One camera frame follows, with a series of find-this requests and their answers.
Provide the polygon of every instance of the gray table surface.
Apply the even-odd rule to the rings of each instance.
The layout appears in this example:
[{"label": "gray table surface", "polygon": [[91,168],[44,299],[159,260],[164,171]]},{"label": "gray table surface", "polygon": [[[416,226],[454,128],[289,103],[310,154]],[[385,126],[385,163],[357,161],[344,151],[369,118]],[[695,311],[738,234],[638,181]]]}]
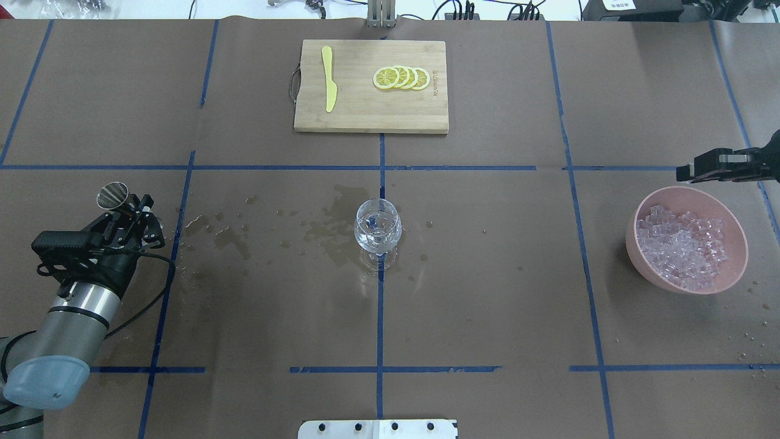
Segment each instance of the gray table surface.
[{"label": "gray table surface", "polygon": [[[450,133],[295,133],[301,41],[380,37],[447,42]],[[727,23],[0,20],[0,334],[53,300],[30,242],[89,223],[110,181],[155,198],[180,268],[47,437],[433,417],[471,438],[776,437],[777,184],[697,185],[750,246],[721,294],[656,288],[624,245],[674,166],[780,128],[776,41]],[[352,218],[379,195],[405,231],[377,275]],[[165,269],[140,263],[116,322]]]}]

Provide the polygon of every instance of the glass base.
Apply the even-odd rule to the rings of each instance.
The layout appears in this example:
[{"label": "glass base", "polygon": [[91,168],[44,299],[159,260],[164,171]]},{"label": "glass base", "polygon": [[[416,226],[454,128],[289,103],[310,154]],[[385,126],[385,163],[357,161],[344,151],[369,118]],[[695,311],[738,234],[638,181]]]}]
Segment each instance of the glass base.
[{"label": "glass base", "polygon": [[366,252],[362,248],[360,249],[360,260],[363,261],[363,265],[371,271],[379,271],[380,261],[384,263],[383,270],[387,271],[397,259],[398,247],[394,247],[391,251],[383,255],[377,255],[376,253]]}]

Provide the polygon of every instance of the bowl of ice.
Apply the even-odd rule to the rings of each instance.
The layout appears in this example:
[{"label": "bowl of ice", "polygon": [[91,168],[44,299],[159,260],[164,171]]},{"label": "bowl of ice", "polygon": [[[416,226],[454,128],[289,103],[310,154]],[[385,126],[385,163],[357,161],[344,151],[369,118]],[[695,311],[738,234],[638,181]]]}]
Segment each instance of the bowl of ice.
[{"label": "bowl of ice", "polygon": [[664,187],[648,195],[629,221],[626,249],[645,279],[678,293],[728,290],[747,267],[739,221],[720,201],[692,187]]}]

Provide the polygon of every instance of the red object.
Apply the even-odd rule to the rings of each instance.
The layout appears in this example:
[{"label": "red object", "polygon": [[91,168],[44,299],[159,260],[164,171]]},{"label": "red object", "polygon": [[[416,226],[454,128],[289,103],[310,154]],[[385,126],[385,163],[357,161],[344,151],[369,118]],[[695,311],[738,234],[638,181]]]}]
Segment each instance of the red object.
[{"label": "red object", "polygon": [[13,16],[0,5],[0,18],[13,18]]}]

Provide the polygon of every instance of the yellow knife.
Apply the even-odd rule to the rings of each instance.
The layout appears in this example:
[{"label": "yellow knife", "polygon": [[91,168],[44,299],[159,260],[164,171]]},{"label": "yellow knife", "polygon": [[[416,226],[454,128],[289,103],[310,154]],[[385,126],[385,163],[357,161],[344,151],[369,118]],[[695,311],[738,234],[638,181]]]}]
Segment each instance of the yellow knife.
[{"label": "yellow knife", "polygon": [[331,46],[322,47],[322,63],[325,66],[325,111],[333,111],[336,104],[336,94],[339,88],[333,82],[333,49]]}]

